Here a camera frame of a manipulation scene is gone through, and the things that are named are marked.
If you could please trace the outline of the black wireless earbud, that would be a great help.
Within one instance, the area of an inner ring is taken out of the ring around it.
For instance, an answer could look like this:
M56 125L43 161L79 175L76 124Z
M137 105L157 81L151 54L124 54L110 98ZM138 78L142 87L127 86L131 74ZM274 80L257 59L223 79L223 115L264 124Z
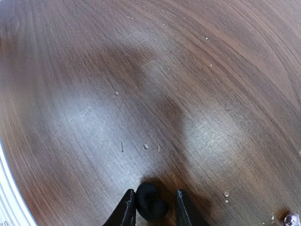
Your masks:
M135 193L135 206L146 221L161 220L168 212L168 203L160 196L155 184L143 182Z

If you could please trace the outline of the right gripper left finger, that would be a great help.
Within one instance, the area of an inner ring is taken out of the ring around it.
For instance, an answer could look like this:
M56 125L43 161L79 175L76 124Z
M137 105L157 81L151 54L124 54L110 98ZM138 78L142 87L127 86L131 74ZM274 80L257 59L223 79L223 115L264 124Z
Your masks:
M103 226L135 226L135 192L128 189Z

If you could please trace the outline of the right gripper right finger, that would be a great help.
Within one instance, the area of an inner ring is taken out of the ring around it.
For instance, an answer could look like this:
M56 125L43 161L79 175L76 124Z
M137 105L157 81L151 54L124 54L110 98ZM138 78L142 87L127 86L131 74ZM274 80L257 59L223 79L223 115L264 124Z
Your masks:
M209 226L183 189L176 191L176 225Z

